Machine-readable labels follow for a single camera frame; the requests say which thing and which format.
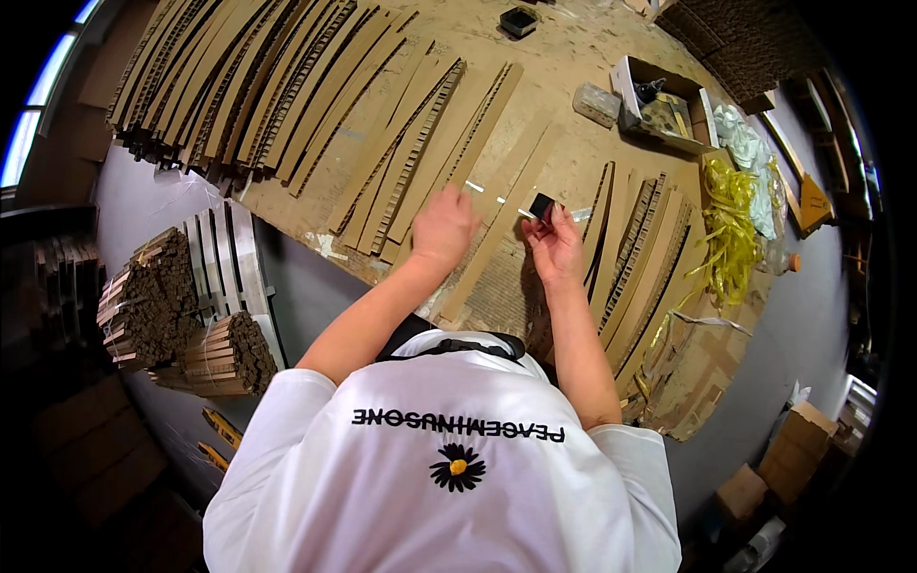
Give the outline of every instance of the wooden table surface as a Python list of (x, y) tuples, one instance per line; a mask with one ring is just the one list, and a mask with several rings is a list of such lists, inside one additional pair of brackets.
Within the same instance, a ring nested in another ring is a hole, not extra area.
[[(525, 200), (526, 207), (538, 191), (561, 201), (571, 211), (591, 207), (602, 166), (609, 160), (616, 161), (617, 169), (628, 173), (637, 170), (645, 178), (665, 171), (671, 184), (678, 185), (688, 199), (701, 205), (698, 158), (622, 138), (617, 127), (606, 129), (573, 111), (573, 94), (582, 83), (592, 82), (611, 91), (609, 72), (624, 55), (690, 78), (711, 95), (729, 101), (717, 81), (679, 42), (624, 3), (539, 3), (534, 8), (542, 21), (535, 32), (518, 41), (508, 39), (499, 29), (500, 14), (518, 2), (421, 0), (397, 5), (382, 0), (380, 4), (417, 9), (420, 16), (411, 25), (409, 39), (433, 37), (435, 50), (454, 52), (471, 68), (491, 61), (517, 61), (525, 67), (521, 82), (471, 171), (468, 181), (473, 185), (486, 185), (534, 115), (550, 114), (565, 128), (565, 134)], [(360, 97), (299, 198), (290, 196), (276, 179), (252, 183), (236, 197), (255, 215), (368, 284), (382, 280), (390, 266), (345, 247), (330, 234), (327, 220), (347, 186), (364, 134), (405, 61), (402, 49)], [(483, 232), (479, 232), (478, 240), (482, 237)], [(518, 224), (503, 238), (457, 321), (449, 324), (437, 319), (436, 311), (445, 303), (447, 296), (443, 295), (451, 291), (460, 272), (461, 267), (418, 314), (432, 316), (432, 322), (444, 329), (501, 331), (529, 341), (539, 336), (539, 328), (546, 323), (541, 320), (545, 311), (539, 296), (540, 284), (531, 259), (526, 261)], [(686, 395), (690, 394), (696, 384), (684, 383)]]

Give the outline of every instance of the yellow tool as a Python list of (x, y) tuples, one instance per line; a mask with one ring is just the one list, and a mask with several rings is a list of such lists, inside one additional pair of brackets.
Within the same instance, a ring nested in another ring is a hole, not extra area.
[(214, 465), (215, 468), (219, 469), (223, 473), (226, 473), (226, 470), (229, 469), (229, 462), (226, 461), (225, 457), (220, 456), (212, 447), (208, 446), (204, 442), (197, 443), (197, 449), (201, 450), (201, 453), (207, 457), (207, 460)]
[(812, 176), (806, 173), (802, 178), (802, 187), (800, 188), (800, 210), (802, 211), (802, 220), (800, 221), (800, 232), (802, 238), (806, 238), (814, 233), (818, 227), (834, 218), (834, 208), (831, 202), (819, 189), (818, 184), (812, 180)]
[(214, 428), (214, 431), (220, 434), (220, 437), (226, 440), (233, 449), (238, 450), (239, 442), (242, 441), (242, 433), (239, 432), (234, 425), (230, 424), (229, 421), (216, 410), (204, 408), (201, 414), (204, 416), (207, 423), (210, 424), (210, 427)]

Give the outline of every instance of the workbench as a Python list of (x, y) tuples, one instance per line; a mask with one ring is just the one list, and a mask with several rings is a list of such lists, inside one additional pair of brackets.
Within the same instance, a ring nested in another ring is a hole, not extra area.
[[(453, 52), (471, 68), (499, 60), (516, 61), (525, 67), (521, 82), (471, 171), (466, 190), (476, 193), (475, 188), (486, 185), (529, 120), (536, 114), (549, 114), (565, 128), (565, 134), (538, 176), (525, 206), (541, 191), (570, 211), (586, 209), (584, 213), (588, 213), (602, 166), (610, 160), (616, 162), (617, 169), (637, 170), (645, 178), (664, 171), (671, 184), (678, 185), (689, 200), (702, 206), (697, 157), (623, 138), (617, 127), (609, 130), (573, 111), (573, 94), (582, 83), (592, 82), (611, 91), (609, 72), (627, 54), (690, 78), (712, 96), (730, 101), (717, 81), (679, 42), (623, 2), (539, 3), (534, 8), (542, 20), (533, 33), (521, 40), (509, 39), (499, 28), (500, 14), (518, 4), (510, 0), (420, 0), (407, 5), (382, 0), (381, 4), (419, 10), (409, 38), (413, 43), (422, 37), (435, 38), (435, 50)], [(235, 196), (253, 214), (370, 285), (384, 279), (390, 265), (345, 247), (331, 234), (327, 220), (347, 186), (364, 134), (406, 61), (403, 52), (402, 49), (392, 58), (351, 109), (298, 198), (290, 195), (277, 179), (253, 182)], [(480, 231), (476, 240), (482, 237)], [(458, 319), (448, 323), (437, 318), (438, 306), (447, 298), (442, 295), (448, 294), (458, 281), (464, 264), (418, 309), (419, 315), (447, 330), (491, 330), (520, 336), (530, 347), (542, 338), (549, 325), (547, 310), (531, 257), (526, 258), (518, 224), (503, 238)], [(768, 289), (768, 278), (756, 274), (746, 305), (733, 309), (730, 315), (751, 330)], [(697, 302), (692, 301), (682, 311), (692, 314)], [(624, 409), (625, 417), (637, 418), (676, 439), (690, 437), (715, 408), (735, 372), (733, 363), (737, 364), (745, 352), (748, 337), (737, 331), (726, 333), (724, 329), (679, 327), (684, 331), (683, 350), (672, 359), (669, 368), (670, 380), (678, 383), (667, 384), (664, 389), (662, 385), (657, 387), (660, 402), (655, 404), (655, 410), (647, 409), (638, 395), (631, 397)], [(697, 344), (691, 334), (694, 331), (703, 331), (697, 335)], [(692, 368), (677, 368), (676, 362), (691, 364)], [(664, 419), (664, 424), (653, 424), (656, 418)]]

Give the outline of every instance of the yellow plastic ribbon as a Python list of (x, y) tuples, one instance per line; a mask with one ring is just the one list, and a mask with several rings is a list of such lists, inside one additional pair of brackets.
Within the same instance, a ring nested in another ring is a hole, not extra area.
[(703, 240), (710, 244), (710, 252), (707, 260), (688, 274), (703, 271), (701, 288), (709, 287), (716, 294), (719, 308), (742, 303), (751, 271), (764, 256), (755, 241), (749, 214), (756, 178), (752, 173), (734, 171), (721, 160), (711, 160), (704, 169), (711, 203), (703, 218), (711, 233)]

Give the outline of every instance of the person's arm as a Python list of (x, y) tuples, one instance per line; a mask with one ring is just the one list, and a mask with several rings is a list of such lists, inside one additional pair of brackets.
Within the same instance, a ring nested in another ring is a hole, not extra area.
[(412, 223), (411, 257), (335, 319), (296, 368), (320, 372), (340, 386), (371, 364), (402, 320), (458, 266), (480, 222), (471, 197), (455, 185), (433, 195)]
[(524, 220), (522, 228), (545, 285), (560, 390), (584, 430), (620, 424), (621, 404), (614, 375), (596, 334), (582, 285), (580, 231), (573, 215), (557, 202), (550, 221), (551, 227), (538, 219)]

